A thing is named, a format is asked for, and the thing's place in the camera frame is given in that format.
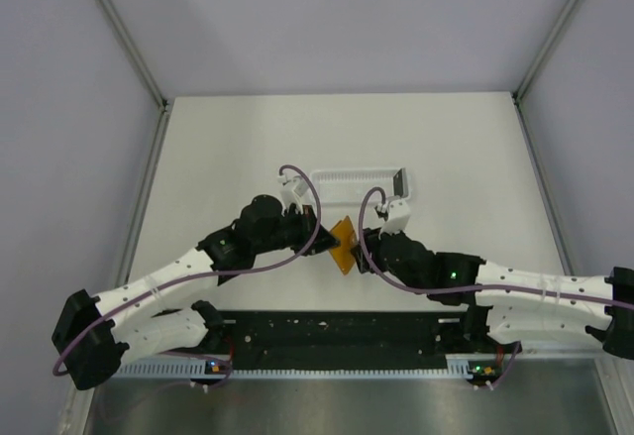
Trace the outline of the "orange leather card holder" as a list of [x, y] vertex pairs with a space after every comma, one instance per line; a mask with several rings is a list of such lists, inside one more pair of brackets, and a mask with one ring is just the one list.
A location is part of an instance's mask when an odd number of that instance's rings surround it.
[[350, 216], [337, 222], [330, 230], [339, 244], [330, 249], [329, 253], [342, 275], [347, 275], [356, 264], [353, 248], [357, 244], [357, 234]]

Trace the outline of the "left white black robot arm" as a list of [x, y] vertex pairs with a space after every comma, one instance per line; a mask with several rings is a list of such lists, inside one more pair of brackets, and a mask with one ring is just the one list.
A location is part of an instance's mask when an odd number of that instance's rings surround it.
[[159, 270], [111, 290], [71, 294], [53, 329], [53, 375], [88, 390], [147, 356], [218, 350], [225, 330], [209, 300], [214, 287], [336, 248], [321, 217], [320, 204], [258, 195], [232, 223]]

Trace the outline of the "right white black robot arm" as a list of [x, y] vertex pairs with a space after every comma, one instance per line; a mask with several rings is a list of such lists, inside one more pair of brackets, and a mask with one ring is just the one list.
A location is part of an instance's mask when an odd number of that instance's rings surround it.
[[482, 352], [554, 341], [633, 358], [633, 271], [571, 276], [525, 272], [482, 257], [433, 252], [404, 232], [365, 229], [352, 249], [358, 270], [445, 306], [467, 307], [465, 344]]

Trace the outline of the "dark credit card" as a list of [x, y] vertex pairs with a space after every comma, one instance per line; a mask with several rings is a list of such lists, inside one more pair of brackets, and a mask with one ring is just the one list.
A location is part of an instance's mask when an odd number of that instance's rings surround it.
[[409, 196], [407, 172], [404, 167], [400, 168], [392, 177], [392, 189], [395, 197], [405, 199]]

